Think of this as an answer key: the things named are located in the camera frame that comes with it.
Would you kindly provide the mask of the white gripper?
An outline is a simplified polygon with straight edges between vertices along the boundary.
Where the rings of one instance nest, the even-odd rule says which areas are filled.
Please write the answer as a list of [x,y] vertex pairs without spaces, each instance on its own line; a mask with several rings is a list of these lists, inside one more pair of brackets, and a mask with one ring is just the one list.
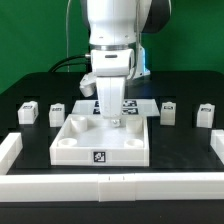
[[132,49],[117,51],[91,51],[92,72],[96,77],[100,113],[113,119],[112,126],[120,126],[125,83],[134,66]]

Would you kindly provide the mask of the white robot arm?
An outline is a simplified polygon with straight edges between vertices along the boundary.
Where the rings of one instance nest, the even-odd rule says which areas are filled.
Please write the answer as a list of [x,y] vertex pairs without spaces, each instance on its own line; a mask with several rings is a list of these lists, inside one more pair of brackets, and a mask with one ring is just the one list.
[[98,96],[100,114],[118,126],[126,82],[144,74],[143,33],[159,32],[171,16],[171,0],[80,0],[90,31],[92,71],[80,90]]

